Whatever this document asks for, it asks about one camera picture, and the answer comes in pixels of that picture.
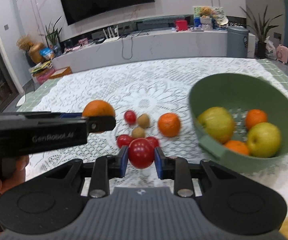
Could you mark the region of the teddy bear toy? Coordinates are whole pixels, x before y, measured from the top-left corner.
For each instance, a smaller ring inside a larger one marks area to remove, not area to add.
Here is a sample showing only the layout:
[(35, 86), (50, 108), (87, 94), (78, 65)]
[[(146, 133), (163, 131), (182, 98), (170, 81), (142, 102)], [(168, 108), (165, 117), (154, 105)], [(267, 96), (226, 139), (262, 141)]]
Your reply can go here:
[(212, 15), (212, 8), (211, 7), (201, 7), (200, 8), (200, 17), (207, 18)]

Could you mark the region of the red tomato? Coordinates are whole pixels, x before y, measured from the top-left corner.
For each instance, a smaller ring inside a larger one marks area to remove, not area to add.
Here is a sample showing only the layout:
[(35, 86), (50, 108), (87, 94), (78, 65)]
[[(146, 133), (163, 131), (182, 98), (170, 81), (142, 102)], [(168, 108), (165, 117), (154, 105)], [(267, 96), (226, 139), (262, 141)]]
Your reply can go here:
[(128, 147), (133, 140), (134, 139), (130, 135), (122, 134), (116, 137), (116, 144), (118, 148), (122, 148), (123, 146)]
[(125, 111), (124, 113), (124, 120), (126, 121), (126, 123), (128, 123), (129, 125), (134, 125), (136, 124), (136, 114), (134, 111), (128, 110)]
[(135, 168), (148, 168), (154, 162), (154, 148), (145, 138), (135, 139), (128, 147), (128, 159)]

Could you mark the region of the pink small heater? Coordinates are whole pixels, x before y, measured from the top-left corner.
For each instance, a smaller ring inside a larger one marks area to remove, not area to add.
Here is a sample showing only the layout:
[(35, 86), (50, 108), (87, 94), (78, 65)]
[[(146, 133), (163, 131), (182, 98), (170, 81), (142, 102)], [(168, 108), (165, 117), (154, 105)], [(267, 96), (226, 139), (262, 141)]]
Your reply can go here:
[(287, 64), (288, 63), (288, 48), (280, 44), (279, 46), (277, 46), (276, 51), (277, 51), (277, 60), (283, 64)]

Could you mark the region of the white marble tv console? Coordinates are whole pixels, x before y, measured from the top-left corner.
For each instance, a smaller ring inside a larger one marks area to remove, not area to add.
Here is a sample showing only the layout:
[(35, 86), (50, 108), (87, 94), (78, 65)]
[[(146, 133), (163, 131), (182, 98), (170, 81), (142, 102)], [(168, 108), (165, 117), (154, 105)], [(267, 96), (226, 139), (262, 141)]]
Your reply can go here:
[(224, 30), (154, 30), (84, 46), (54, 58), (52, 64), (54, 69), (70, 67), (77, 73), (129, 62), (226, 55), (227, 32)]

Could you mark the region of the white wifi router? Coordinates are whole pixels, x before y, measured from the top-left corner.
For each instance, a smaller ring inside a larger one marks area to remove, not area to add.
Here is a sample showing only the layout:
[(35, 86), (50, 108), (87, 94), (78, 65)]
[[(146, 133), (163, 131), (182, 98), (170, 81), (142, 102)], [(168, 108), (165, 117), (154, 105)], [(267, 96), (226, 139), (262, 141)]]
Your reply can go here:
[(120, 38), (119, 28), (116, 27), (107, 27), (107, 29), (103, 29), (105, 40), (104, 42), (113, 42), (117, 41)]

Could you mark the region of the green grid table mat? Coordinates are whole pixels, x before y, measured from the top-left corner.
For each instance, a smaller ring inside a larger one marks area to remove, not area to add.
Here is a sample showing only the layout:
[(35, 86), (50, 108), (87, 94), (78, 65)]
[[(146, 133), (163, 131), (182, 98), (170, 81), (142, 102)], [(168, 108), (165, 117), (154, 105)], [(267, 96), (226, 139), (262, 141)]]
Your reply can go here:
[(260, 77), (288, 97), (288, 76), (270, 60), (201, 57), (127, 63), (47, 80), (26, 95), (21, 112), (80, 112), (91, 100), (115, 108), (183, 110), (185, 96), (198, 80), (213, 74)]

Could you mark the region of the potted plant left of console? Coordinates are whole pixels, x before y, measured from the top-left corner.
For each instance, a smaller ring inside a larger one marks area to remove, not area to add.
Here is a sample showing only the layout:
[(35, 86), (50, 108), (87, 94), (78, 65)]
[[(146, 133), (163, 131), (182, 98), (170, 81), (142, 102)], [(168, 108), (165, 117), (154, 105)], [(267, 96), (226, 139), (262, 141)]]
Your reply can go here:
[(45, 34), (41, 34), (46, 38), (46, 43), (48, 47), (53, 50), (55, 57), (62, 55), (61, 46), (60, 46), (60, 34), (62, 27), (58, 28), (57, 24), (61, 20), (61, 16), (54, 22), (50, 22), (48, 25), (45, 25)]

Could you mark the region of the yellow-green pear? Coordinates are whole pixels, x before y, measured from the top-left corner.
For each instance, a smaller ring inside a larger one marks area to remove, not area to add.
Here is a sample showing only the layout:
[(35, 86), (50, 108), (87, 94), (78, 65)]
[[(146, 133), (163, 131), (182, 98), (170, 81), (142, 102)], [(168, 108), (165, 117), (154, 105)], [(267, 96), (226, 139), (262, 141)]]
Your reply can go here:
[(223, 107), (211, 107), (197, 117), (206, 133), (221, 144), (231, 139), (235, 130), (232, 115)]

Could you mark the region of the green colander bowl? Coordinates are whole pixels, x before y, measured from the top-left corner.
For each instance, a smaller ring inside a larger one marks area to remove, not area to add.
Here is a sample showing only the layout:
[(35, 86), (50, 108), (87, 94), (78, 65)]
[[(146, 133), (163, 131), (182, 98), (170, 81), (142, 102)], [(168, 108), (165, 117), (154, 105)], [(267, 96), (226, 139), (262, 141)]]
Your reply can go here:
[[(233, 73), (207, 76), (192, 86), (188, 105), (199, 147), (215, 162), (236, 172), (253, 173), (277, 165), (288, 156), (288, 98), (263, 78)], [(270, 158), (257, 158), (229, 150), (197, 121), (211, 107), (223, 107), (230, 113), (235, 123), (231, 139), (237, 141), (247, 140), (247, 113), (252, 109), (264, 111), (268, 122), (281, 131), (279, 151)]]

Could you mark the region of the large orange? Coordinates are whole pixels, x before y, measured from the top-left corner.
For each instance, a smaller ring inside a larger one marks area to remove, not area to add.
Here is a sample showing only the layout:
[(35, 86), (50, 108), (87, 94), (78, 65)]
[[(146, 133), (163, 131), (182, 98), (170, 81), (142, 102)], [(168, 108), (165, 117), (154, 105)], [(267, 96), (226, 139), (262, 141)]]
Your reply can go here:
[(89, 116), (113, 116), (115, 118), (115, 110), (111, 104), (103, 100), (93, 100), (89, 102), (83, 112), (82, 117)]

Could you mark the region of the red box on console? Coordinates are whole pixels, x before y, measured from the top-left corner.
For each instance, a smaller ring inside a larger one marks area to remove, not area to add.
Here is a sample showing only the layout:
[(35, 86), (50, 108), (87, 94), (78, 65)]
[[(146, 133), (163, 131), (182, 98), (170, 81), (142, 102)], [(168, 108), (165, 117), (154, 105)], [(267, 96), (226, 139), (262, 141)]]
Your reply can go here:
[(188, 23), (186, 20), (176, 20), (175, 21), (175, 29), (177, 32), (179, 31), (187, 31)]

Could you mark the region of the brown kiwi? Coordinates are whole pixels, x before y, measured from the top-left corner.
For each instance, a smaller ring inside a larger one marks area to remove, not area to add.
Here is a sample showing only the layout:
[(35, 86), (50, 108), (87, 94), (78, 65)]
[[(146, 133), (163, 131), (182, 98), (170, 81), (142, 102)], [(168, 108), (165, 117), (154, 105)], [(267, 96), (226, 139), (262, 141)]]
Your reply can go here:
[(133, 139), (138, 139), (138, 138), (145, 138), (146, 133), (145, 130), (142, 127), (136, 127), (132, 130), (131, 136)]
[(137, 118), (137, 124), (143, 128), (143, 129), (146, 129), (150, 126), (150, 117), (148, 114), (144, 113), (144, 114), (141, 114), (138, 118)]

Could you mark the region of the white lace tablecloth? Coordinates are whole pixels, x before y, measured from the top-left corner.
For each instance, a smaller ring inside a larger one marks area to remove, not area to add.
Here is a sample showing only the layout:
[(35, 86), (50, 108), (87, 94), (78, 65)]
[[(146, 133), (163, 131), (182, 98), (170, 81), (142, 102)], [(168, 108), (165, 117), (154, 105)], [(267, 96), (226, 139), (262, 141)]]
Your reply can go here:
[(151, 118), (147, 134), (159, 139), (166, 155), (192, 163), (206, 158), (198, 147), (188, 109), (188, 94), (200, 79), (217, 73), (259, 77), (288, 98), (288, 77), (267, 60), (220, 57), (185, 58), (127, 63), (49, 80), (33, 94), (32, 111), (81, 112), (100, 99), (115, 109), (117, 126), (112, 132), (92, 134), (86, 145), (32, 155), (26, 178), (32, 179), (68, 160), (92, 162), (117, 152), (115, 138), (130, 132), (123, 115), (127, 110)]

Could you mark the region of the potted plant by bin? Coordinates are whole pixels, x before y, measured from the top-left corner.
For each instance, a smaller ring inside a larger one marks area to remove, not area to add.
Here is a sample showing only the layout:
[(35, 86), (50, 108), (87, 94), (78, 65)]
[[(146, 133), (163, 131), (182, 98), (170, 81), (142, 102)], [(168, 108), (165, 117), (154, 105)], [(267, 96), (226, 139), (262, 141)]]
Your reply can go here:
[(282, 14), (279, 14), (273, 18), (267, 18), (267, 11), (268, 6), (265, 7), (264, 13), (260, 14), (258, 13), (258, 16), (255, 17), (255, 14), (251, 11), (251, 9), (246, 6), (246, 9), (243, 9), (240, 7), (241, 10), (245, 13), (248, 19), (251, 20), (251, 25), (248, 25), (254, 32), (255, 36), (258, 38), (257, 42), (257, 51), (256, 51), (256, 57), (258, 59), (265, 59), (266, 58), (266, 38), (268, 37), (268, 32), (271, 29), (274, 29), (276, 27), (279, 27), (279, 25), (272, 24), (272, 21), (280, 18)]

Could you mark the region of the small tangerine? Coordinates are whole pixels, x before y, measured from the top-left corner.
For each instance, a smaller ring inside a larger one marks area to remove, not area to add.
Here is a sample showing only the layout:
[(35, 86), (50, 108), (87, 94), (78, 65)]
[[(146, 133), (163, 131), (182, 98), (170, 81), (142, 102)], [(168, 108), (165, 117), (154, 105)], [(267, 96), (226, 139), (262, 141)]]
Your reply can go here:
[(164, 137), (176, 137), (180, 128), (181, 122), (175, 113), (165, 113), (158, 120), (158, 130)]

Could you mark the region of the white plastic bag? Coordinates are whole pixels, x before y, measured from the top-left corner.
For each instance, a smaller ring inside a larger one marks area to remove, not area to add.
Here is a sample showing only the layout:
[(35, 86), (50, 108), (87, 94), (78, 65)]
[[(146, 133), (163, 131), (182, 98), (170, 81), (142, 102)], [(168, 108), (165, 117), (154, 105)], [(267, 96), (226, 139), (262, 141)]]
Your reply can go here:
[(276, 47), (274, 46), (274, 43), (270, 40), (269, 36), (265, 39), (265, 43), (266, 43), (266, 57), (271, 60), (276, 60), (277, 59)]

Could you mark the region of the yellow apple in bowl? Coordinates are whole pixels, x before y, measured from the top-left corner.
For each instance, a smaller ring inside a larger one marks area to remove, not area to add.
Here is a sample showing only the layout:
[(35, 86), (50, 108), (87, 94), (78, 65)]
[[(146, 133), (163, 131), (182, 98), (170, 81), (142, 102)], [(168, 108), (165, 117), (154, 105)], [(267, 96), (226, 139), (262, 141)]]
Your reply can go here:
[(253, 157), (271, 158), (280, 149), (281, 131), (274, 124), (259, 123), (248, 131), (246, 144)]

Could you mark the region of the golden vase with dried grass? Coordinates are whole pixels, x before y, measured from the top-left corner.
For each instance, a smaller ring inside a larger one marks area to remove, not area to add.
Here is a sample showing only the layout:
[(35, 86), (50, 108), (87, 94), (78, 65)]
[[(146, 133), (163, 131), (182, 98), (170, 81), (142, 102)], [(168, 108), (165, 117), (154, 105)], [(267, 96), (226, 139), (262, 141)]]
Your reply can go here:
[(40, 51), (45, 48), (41, 42), (34, 42), (29, 35), (21, 36), (17, 42), (17, 47), (24, 51), (26, 59), (30, 67), (34, 67), (39, 63), (44, 63), (46, 59), (41, 56)]

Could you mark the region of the orange cardboard box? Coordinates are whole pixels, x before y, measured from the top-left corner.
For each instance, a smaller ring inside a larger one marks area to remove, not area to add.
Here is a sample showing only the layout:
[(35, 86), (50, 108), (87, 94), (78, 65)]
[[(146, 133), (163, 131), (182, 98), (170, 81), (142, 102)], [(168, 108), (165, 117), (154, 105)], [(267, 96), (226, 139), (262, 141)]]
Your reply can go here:
[(50, 75), (49, 79), (57, 79), (57, 78), (69, 75), (71, 73), (72, 71), (70, 67), (62, 68), (62, 69), (56, 70), (52, 75)]

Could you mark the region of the grey pedal trash bin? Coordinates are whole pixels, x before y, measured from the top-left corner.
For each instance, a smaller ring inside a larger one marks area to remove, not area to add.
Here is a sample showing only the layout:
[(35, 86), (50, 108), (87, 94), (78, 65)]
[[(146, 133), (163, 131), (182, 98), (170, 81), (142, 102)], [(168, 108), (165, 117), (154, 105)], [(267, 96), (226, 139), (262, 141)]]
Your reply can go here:
[(227, 57), (246, 58), (249, 30), (244, 27), (227, 28)]

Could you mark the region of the tangerine in bowl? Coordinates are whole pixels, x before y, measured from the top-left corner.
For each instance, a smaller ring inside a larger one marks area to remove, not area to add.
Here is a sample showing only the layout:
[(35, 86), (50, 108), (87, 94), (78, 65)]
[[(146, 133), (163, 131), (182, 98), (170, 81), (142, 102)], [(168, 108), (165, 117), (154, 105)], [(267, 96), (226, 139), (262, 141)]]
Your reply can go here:
[(251, 109), (247, 112), (245, 118), (245, 127), (247, 130), (250, 130), (253, 126), (262, 122), (267, 122), (267, 114), (264, 111), (259, 109)]
[(225, 144), (223, 144), (223, 146), (233, 152), (236, 152), (242, 155), (250, 155), (250, 150), (244, 142), (237, 141), (237, 140), (230, 140), (230, 141), (227, 141)]

